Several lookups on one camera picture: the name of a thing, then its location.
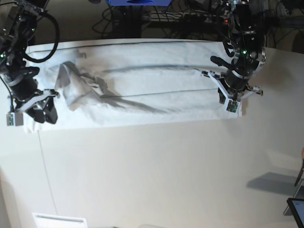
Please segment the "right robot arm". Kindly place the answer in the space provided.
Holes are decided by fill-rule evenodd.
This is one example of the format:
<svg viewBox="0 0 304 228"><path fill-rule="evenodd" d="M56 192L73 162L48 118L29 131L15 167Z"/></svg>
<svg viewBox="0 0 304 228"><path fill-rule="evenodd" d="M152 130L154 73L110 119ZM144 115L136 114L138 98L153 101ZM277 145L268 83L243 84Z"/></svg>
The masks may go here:
<svg viewBox="0 0 304 228"><path fill-rule="evenodd" d="M49 60L59 44L59 25L46 7L46 0L14 0L4 27L0 32L0 79L9 93L8 126L23 125L23 114L29 115L35 122L55 124L57 111L54 98L59 93L54 89L39 90L34 79L40 69L27 66L26 62L43 63ZM39 19L47 18L55 29L54 45L50 53L35 59L26 53L28 42L37 29Z"/></svg>

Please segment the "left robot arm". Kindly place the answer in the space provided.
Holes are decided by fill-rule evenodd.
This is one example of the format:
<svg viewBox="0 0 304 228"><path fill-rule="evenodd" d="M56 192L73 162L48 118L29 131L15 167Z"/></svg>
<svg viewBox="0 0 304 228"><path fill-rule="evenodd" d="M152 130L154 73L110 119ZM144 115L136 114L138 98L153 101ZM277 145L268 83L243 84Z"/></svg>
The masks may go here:
<svg viewBox="0 0 304 228"><path fill-rule="evenodd" d="M226 54L232 60L229 63L216 56L210 60L228 69L220 82L235 100L239 94L249 90L250 78L266 61L261 28L248 0L222 0L216 9L216 29L223 38Z"/></svg>

